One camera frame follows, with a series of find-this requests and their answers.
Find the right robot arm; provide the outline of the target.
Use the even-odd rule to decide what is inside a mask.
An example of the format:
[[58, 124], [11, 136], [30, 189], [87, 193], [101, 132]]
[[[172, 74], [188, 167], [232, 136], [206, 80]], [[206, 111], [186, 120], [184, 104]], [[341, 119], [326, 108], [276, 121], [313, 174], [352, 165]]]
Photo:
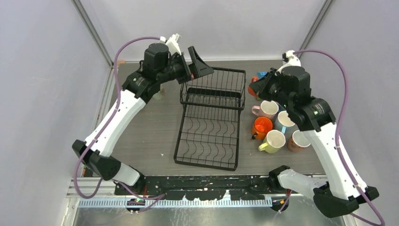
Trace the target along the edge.
[[341, 139], [335, 136], [337, 123], [332, 109], [311, 94], [310, 82], [310, 74], [303, 67], [288, 66], [270, 69], [248, 87], [251, 95], [285, 108], [310, 141], [327, 176], [325, 180], [311, 178], [283, 165], [270, 171], [268, 185], [274, 193], [289, 189], [312, 199], [328, 218], [348, 215], [360, 204], [376, 199], [379, 192], [356, 172]]

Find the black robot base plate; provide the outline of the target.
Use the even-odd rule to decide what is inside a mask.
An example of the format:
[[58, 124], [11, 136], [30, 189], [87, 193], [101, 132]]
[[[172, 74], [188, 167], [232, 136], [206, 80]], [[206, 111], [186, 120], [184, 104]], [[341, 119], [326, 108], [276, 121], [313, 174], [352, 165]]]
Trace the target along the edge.
[[234, 201], [261, 200], [266, 195], [288, 194], [286, 189], [273, 188], [268, 176], [262, 175], [222, 175], [222, 176], [145, 176], [133, 186], [125, 188], [115, 184], [116, 195], [130, 195], [134, 192], [140, 196], [156, 197], [164, 195], [163, 200], [189, 201], [221, 200], [229, 195]]

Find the light blue mug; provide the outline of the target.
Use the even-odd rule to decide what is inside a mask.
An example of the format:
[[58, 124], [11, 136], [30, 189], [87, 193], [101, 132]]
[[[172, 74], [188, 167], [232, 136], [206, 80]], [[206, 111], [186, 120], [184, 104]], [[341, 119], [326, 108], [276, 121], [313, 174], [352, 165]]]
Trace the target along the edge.
[[295, 123], [291, 121], [287, 111], [281, 111], [277, 115], [274, 124], [273, 124], [273, 129], [280, 131], [283, 134], [286, 134], [290, 129], [292, 129], [295, 126]]

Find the orange mug front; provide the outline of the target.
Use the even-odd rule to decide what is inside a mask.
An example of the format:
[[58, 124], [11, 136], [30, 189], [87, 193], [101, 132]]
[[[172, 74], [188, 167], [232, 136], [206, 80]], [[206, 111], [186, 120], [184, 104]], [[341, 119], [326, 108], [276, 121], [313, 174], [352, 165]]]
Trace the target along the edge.
[[253, 140], [265, 139], [266, 135], [273, 129], [273, 123], [271, 119], [261, 116], [255, 119], [252, 129], [251, 129], [251, 138]]

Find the cream floral tall mug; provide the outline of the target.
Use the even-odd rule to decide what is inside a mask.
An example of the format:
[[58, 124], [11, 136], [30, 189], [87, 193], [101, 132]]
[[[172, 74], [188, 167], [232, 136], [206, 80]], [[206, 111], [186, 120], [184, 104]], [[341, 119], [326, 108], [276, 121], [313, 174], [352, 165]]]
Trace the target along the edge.
[[157, 93], [155, 93], [152, 98], [155, 100], [161, 100], [165, 95], [165, 90], [161, 89], [160, 91], [158, 91]]

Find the orange mug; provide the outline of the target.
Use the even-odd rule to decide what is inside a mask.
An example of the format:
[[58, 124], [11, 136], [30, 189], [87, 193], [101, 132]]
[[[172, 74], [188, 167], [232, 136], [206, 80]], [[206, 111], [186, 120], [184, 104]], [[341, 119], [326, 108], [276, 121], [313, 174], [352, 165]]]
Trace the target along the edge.
[[251, 138], [253, 140], [265, 139], [266, 135], [273, 129], [273, 123], [271, 119], [261, 116], [255, 119], [252, 129], [251, 129]]
[[[252, 79], [251, 79], [251, 81], [250, 81], [250, 84], [252, 84], [252, 83], [254, 83], [254, 82], [258, 81], [258, 80], [259, 80], [259, 78], [258, 78], [257, 76], [252, 77]], [[252, 95], [252, 96], [255, 97], [255, 98], [258, 98], [258, 95], [257, 95], [256, 92], [254, 91], [254, 89], [250, 87], [250, 85], [248, 86], [248, 89], [247, 89], [247, 90], [248, 90], [248, 93], [249, 93], [250, 95]]]

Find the salmon pink mug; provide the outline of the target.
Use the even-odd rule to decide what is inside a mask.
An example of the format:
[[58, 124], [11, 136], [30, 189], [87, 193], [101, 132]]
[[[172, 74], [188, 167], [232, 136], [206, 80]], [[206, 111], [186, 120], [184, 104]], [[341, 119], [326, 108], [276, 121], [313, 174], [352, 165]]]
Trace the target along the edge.
[[306, 138], [303, 132], [296, 130], [291, 135], [287, 147], [291, 152], [300, 152], [311, 145], [310, 141]]

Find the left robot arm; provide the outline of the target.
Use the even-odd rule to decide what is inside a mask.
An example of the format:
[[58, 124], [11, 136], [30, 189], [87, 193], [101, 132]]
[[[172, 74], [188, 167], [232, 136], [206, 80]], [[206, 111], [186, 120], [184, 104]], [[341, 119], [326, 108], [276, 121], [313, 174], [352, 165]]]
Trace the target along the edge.
[[99, 126], [85, 140], [75, 140], [72, 149], [82, 161], [103, 180], [116, 180], [126, 184], [133, 195], [144, 190], [141, 173], [112, 157], [119, 137], [131, 120], [145, 107], [161, 84], [176, 80], [179, 84], [212, 74], [197, 54], [194, 47], [188, 48], [191, 64], [187, 64], [183, 53], [173, 52], [171, 45], [151, 44], [144, 52], [140, 68], [130, 74], [119, 92], [116, 101]]

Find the pink faceted mug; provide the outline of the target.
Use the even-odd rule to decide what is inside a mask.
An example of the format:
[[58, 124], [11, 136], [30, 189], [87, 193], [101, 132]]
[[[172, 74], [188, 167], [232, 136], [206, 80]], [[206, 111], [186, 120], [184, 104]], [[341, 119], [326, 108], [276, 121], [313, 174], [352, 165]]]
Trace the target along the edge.
[[263, 101], [260, 105], [252, 107], [252, 113], [257, 117], [273, 119], [279, 110], [279, 106], [274, 101]]

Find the light green mug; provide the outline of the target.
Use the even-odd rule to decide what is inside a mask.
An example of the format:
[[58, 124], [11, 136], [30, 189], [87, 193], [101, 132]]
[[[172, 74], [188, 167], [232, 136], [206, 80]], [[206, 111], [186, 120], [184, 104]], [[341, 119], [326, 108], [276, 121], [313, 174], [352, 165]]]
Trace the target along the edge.
[[259, 145], [258, 150], [273, 154], [279, 151], [285, 144], [285, 135], [282, 132], [273, 129], [267, 133], [262, 144]]

